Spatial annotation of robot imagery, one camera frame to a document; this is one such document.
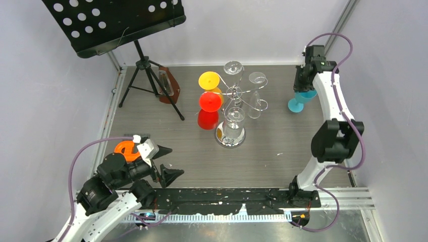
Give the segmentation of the clear wine glass right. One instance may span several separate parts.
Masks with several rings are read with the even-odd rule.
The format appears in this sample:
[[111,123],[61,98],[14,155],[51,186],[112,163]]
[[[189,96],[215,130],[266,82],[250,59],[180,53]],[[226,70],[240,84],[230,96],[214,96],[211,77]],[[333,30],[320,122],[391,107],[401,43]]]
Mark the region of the clear wine glass right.
[[[266,76],[261,72],[253,72],[249,75],[249,81],[262,86],[266,82]],[[259,92],[255,90],[250,98],[248,116],[253,119],[259,118],[264,106],[263,103],[264,101],[261,100]]]

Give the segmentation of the grey building baseplate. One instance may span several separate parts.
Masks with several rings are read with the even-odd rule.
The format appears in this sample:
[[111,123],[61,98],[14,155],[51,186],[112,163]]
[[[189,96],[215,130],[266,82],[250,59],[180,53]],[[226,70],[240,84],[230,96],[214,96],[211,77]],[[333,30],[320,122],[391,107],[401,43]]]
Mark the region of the grey building baseplate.
[[134,137],[140,136],[141,138],[150,138],[150,134],[135,134]]

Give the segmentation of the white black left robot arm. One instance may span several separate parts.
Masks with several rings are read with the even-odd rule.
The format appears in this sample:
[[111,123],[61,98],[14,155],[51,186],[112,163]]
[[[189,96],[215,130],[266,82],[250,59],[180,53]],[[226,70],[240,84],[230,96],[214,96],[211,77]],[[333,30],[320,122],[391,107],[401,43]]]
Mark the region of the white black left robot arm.
[[71,215],[54,241],[101,241],[128,214],[156,207],[156,191],[145,177],[164,189],[184,170],[153,163],[171,153],[170,148],[146,143],[140,147],[142,153],[116,148],[104,158],[96,174],[71,198]]

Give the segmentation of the clear ribbed wine glass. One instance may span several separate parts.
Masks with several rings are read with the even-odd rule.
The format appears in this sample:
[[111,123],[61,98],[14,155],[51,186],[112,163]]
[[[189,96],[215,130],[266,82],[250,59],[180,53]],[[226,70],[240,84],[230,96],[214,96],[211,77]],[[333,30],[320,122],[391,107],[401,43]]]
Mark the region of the clear ribbed wine glass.
[[227,138],[237,139],[244,128],[245,112],[240,107],[231,107],[225,112],[223,133]]

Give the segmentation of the brown wooden metronome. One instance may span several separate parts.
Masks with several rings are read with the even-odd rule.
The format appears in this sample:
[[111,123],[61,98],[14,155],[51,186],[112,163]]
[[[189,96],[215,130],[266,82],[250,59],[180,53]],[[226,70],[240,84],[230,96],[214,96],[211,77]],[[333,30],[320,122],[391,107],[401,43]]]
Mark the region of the brown wooden metronome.
[[176,104],[180,95],[180,86],[169,68],[159,67],[158,78],[167,94],[171,97],[173,103]]

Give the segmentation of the blue wine glass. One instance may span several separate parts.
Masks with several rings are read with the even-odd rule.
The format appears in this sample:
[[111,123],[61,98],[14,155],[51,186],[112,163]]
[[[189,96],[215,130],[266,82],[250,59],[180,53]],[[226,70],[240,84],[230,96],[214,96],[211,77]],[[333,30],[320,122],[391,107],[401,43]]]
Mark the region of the blue wine glass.
[[295,92],[294,98],[290,99],[288,102],[288,109],[291,112],[299,113],[303,111],[304,105],[316,97],[316,90],[311,90],[308,92]]

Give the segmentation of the red wine glass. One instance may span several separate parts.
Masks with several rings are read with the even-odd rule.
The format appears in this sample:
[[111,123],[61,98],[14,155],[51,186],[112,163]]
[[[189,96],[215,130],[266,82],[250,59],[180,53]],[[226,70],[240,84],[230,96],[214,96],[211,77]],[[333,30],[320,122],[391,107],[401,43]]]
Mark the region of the red wine glass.
[[204,92],[199,98],[200,111],[197,123],[204,130],[214,129],[219,122],[219,109],[223,104],[223,99],[219,94]]

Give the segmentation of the black music stand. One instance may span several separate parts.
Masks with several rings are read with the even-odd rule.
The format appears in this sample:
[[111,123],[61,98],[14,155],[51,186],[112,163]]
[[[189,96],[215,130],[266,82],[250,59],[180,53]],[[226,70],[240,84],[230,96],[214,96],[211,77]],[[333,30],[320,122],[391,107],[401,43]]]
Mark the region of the black music stand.
[[80,58],[102,55],[127,43],[134,43],[140,59],[137,70],[145,71],[150,93],[173,106],[181,120],[184,116],[159,81],[159,67],[145,56],[139,39],[176,27],[186,20],[181,1],[52,1],[44,0],[53,18],[67,36]]

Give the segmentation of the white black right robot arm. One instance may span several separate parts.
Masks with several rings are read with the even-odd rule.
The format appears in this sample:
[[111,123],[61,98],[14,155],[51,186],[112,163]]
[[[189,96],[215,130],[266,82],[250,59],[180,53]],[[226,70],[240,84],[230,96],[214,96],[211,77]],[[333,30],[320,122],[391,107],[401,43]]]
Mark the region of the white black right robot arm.
[[311,140],[311,158],[305,169],[289,184],[288,200],[301,207],[315,199],[317,185],[330,170],[353,156],[363,122],[349,113],[339,82],[337,63],[328,61],[323,45],[310,45],[303,52],[304,64],[296,66],[295,96],[288,102],[294,113],[303,111],[306,103],[319,98],[324,122]]

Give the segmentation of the clear wine glass rear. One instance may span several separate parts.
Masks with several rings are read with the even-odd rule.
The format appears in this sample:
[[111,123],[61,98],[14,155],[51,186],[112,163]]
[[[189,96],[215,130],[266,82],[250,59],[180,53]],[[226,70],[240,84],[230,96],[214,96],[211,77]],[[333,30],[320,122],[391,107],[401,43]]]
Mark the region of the clear wine glass rear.
[[242,108],[243,103],[240,99],[242,96],[242,90],[240,88],[240,82],[243,77],[244,67],[239,61],[232,60],[227,62],[224,65],[224,71],[230,77],[231,84],[228,85],[228,89],[226,91],[227,96],[231,100],[231,105],[235,107]]

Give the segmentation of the orange curved toy tube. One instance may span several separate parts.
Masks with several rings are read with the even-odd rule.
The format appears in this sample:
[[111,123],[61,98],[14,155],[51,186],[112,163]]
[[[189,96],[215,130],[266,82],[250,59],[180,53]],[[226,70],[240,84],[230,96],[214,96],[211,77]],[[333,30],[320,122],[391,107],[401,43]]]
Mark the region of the orange curved toy tube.
[[140,153],[136,148],[136,144],[131,140],[125,140],[118,143],[114,148],[114,152],[122,154],[127,163],[134,162],[141,158]]

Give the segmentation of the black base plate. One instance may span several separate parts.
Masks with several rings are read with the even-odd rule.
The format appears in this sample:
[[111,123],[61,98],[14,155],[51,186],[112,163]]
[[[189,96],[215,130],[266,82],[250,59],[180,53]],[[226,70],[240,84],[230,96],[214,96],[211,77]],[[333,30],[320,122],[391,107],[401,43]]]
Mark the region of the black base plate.
[[160,214],[236,215],[246,209],[249,215],[275,215],[284,209],[321,207],[318,192],[289,192],[280,188],[176,188],[156,189],[142,209]]

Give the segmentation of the yellow wine glass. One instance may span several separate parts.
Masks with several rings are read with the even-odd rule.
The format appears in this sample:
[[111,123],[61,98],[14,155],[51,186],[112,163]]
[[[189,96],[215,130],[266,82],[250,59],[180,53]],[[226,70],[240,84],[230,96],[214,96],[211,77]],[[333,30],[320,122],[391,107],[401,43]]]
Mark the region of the yellow wine glass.
[[201,95],[207,92],[212,92],[218,96],[222,96],[221,90],[218,88],[220,77],[216,72],[208,71],[202,73],[198,78],[198,84],[203,90]]

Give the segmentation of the chrome wine glass rack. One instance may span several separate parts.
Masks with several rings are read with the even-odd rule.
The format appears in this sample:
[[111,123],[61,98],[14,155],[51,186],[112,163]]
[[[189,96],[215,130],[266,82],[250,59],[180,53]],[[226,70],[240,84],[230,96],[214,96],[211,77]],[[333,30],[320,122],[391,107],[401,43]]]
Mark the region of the chrome wine glass rack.
[[259,95],[259,90],[268,84],[265,74],[253,72],[249,75],[249,81],[258,87],[243,91],[238,83],[227,88],[227,91],[215,91],[224,97],[221,107],[224,120],[216,127],[216,141],[224,148],[237,148],[246,138],[244,122],[247,117],[257,119],[265,111],[269,104]]

